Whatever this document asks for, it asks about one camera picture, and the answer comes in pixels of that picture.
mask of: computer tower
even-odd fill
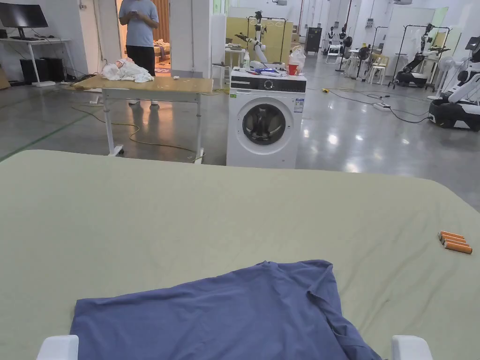
[[[31,85],[36,83],[35,69],[31,60],[20,59],[20,65],[22,72],[24,73],[25,84]],[[44,59],[35,59],[36,69],[38,71],[38,77],[40,81],[48,81],[48,65]]]
[[[305,39],[305,53],[309,51],[318,54],[320,49],[320,39],[322,37],[322,29],[319,27],[309,27],[307,32],[307,37]]]
[[[47,61],[48,79],[56,83],[65,81],[65,73],[63,72],[63,60],[58,58],[42,58]]]

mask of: washing machine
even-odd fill
[[[230,80],[227,166],[295,168],[307,79],[234,68]]]

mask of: person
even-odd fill
[[[127,25],[127,55],[135,64],[155,76],[153,29],[158,28],[158,12],[150,0],[123,0],[119,11],[120,24]],[[130,100],[136,104],[139,100]]]

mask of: green tape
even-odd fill
[[[7,154],[7,155],[5,155],[5,156],[3,156],[3,157],[0,157],[0,162],[2,162],[3,160],[8,159],[9,157],[11,157],[11,156],[13,156],[13,155],[15,155],[15,154],[17,154],[17,153],[19,153],[19,152],[21,152],[21,151],[24,151],[24,150],[28,149],[29,147],[31,147],[31,146],[33,146],[33,145],[41,142],[42,140],[45,140],[45,139],[48,138],[49,136],[52,136],[52,135],[54,135],[54,134],[62,131],[63,129],[68,128],[69,126],[72,126],[73,124],[79,122],[80,120],[85,119],[85,118],[88,117],[88,116],[89,116],[89,114],[85,114],[85,115],[82,116],[81,118],[79,118],[79,119],[77,119],[77,120],[75,120],[75,121],[72,121],[72,122],[69,123],[69,124],[63,125],[62,127],[56,129],[55,131],[52,131],[51,133],[49,133],[49,134],[47,134],[47,135],[44,135],[44,136],[42,136],[41,138],[38,138],[38,139],[32,141],[31,143],[29,143],[29,144],[27,144],[27,145],[25,145],[25,146],[22,146],[21,148],[16,149],[16,150],[12,151],[11,153],[9,153],[9,154]]]
[[[48,95],[48,94],[50,94],[50,93],[54,93],[54,92],[57,92],[57,91],[59,91],[59,90],[56,89],[56,90],[47,91],[47,92],[45,92],[45,93],[37,94],[36,96],[29,96],[29,97],[27,97],[27,98],[25,98],[25,99],[23,99],[23,100],[18,100],[18,101],[9,103],[9,104],[7,104],[7,105],[0,106],[0,109],[4,109],[4,108],[8,108],[8,107],[10,107],[10,106],[14,106],[14,105],[17,105],[17,104],[21,104],[21,103],[23,103],[23,102],[25,102],[25,101],[31,101],[32,99],[36,99],[37,97],[42,97],[42,96],[44,96],[44,95]]]

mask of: curtain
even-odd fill
[[[153,39],[169,43],[170,42],[170,29],[168,21],[168,0],[152,0],[158,11],[158,29],[153,29]]]

